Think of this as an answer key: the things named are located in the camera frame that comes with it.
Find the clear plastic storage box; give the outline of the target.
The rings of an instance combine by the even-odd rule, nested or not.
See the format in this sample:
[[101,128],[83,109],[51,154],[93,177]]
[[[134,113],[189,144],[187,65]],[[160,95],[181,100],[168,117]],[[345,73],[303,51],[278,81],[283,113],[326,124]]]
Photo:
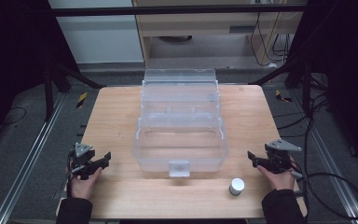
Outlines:
[[132,156],[145,172],[217,172],[229,146],[213,69],[148,69]]

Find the aluminium rail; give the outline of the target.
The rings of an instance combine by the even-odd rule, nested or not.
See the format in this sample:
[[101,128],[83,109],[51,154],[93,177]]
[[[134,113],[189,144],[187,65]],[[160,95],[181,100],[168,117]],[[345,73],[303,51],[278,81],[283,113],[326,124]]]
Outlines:
[[34,143],[25,161],[23,162],[13,184],[11,185],[7,196],[0,205],[0,224],[7,224],[7,221],[24,190],[28,178],[34,169],[39,155],[48,140],[50,132],[54,127],[58,116],[61,113],[62,106],[66,98],[66,93],[58,94],[57,101],[53,105],[53,111],[50,118],[43,123],[43,126],[39,131],[38,136],[34,140]]
[[[325,209],[335,214],[338,217],[347,219],[351,224],[358,224],[358,188],[356,188],[352,182],[345,179],[342,173],[337,167],[337,164],[333,160],[332,156],[328,152],[328,149],[319,133],[317,128],[313,125],[313,112],[307,112],[302,108],[303,101],[298,91],[290,91],[291,96],[298,108],[298,112],[305,116],[305,123],[307,125],[304,141],[304,174],[306,183],[304,188],[308,189],[310,195]],[[311,140],[314,145],[314,149],[319,155],[319,158],[324,166],[324,172],[308,173],[308,141]],[[330,180],[337,197],[339,198],[344,213],[339,213],[323,201],[313,190],[310,179],[312,177],[325,176]]]

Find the small silver can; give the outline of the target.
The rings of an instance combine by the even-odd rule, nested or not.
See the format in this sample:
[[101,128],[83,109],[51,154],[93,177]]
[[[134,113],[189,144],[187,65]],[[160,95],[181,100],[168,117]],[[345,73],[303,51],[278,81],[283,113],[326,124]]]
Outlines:
[[239,196],[245,189],[245,183],[241,178],[233,178],[228,188],[229,193],[233,196]]

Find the black metal stand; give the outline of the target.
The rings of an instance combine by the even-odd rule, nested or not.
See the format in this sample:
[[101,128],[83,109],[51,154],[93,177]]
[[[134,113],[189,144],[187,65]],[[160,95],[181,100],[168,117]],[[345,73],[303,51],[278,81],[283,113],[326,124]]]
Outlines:
[[299,83],[302,83],[302,109],[310,117],[310,60],[306,56],[293,56],[287,60],[286,64],[273,70],[266,76],[250,82],[250,85],[262,86],[284,73],[288,74],[284,81],[284,85],[287,88],[292,89]]
[[68,92],[71,90],[71,85],[66,78],[67,76],[73,77],[93,89],[103,88],[102,84],[98,84],[82,76],[79,72],[76,72],[67,66],[59,63],[47,64],[45,66],[45,71],[43,72],[46,101],[45,121],[48,121],[52,118],[54,111],[52,85],[55,85],[60,92]]

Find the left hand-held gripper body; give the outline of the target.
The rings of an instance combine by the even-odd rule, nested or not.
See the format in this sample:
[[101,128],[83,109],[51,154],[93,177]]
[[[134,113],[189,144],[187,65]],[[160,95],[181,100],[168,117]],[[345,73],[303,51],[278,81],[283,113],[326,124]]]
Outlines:
[[70,172],[81,180],[87,180],[98,168],[103,167],[103,159],[92,161],[94,156],[95,150],[91,145],[76,143],[71,156]]

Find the person's right hand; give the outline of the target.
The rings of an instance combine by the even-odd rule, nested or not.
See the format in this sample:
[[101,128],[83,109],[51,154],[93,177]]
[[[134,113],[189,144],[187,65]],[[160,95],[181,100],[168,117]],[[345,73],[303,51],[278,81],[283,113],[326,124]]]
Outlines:
[[292,175],[293,169],[289,169],[280,174],[273,174],[263,166],[258,165],[256,169],[268,180],[270,187],[276,190],[294,189],[295,178]]

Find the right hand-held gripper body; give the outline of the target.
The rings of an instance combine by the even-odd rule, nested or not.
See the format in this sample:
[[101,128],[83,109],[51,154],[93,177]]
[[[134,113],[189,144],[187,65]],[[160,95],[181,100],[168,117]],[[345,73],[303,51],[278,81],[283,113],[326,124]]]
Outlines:
[[273,174],[280,174],[291,168],[290,151],[300,152],[301,147],[278,139],[265,144],[267,158],[256,158],[255,166],[262,166]]

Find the yellow black striped tape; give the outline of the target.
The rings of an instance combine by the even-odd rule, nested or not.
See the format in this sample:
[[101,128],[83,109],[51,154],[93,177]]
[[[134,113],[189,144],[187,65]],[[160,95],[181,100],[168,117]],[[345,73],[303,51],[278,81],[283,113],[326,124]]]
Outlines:
[[276,90],[276,91],[275,91],[275,97],[276,97],[276,99],[281,100],[281,101],[284,101],[284,102],[286,102],[286,103],[291,103],[291,102],[293,102],[290,97],[283,97],[282,94],[281,94],[281,92],[280,92],[279,90]]
[[81,108],[82,105],[85,102],[85,99],[87,97],[88,93],[87,92],[82,92],[78,98],[77,104],[76,104],[76,108]]

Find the white cabinet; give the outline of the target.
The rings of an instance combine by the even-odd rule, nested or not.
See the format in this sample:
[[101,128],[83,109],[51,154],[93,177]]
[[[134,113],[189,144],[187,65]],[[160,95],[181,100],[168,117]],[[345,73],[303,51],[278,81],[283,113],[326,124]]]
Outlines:
[[[131,7],[131,0],[48,0],[54,9]],[[59,25],[77,63],[142,63],[135,18],[127,16],[59,17]]]

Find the black horizontal bar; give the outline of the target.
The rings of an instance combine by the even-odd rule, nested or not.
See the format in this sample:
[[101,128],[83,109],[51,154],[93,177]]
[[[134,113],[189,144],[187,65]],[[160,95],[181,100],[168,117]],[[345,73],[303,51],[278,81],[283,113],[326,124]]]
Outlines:
[[55,8],[48,12],[55,17],[75,16],[124,16],[124,15],[171,15],[204,13],[250,13],[305,11],[307,4],[278,5],[205,5],[205,6],[161,6],[161,7],[93,7]]

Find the wooden desk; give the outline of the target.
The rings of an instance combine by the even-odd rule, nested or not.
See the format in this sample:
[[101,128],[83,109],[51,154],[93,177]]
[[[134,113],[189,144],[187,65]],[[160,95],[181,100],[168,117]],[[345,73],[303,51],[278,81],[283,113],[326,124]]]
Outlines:
[[[308,0],[131,0],[136,7],[302,4]],[[152,39],[157,36],[246,35],[259,63],[272,60],[277,35],[293,35],[303,13],[250,12],[136,17],[145,63],[149,63]]]

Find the person's left hand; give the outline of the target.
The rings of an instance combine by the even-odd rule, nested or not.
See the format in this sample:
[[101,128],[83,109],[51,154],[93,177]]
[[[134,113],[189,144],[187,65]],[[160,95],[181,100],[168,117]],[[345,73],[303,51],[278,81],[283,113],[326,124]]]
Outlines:
[[94,185],[102,174],[102,171],[102,168],[98,168],[87,180],[78,179],[76,176],[70,175],[68,187],[69,197],[89,200],[92,195]]

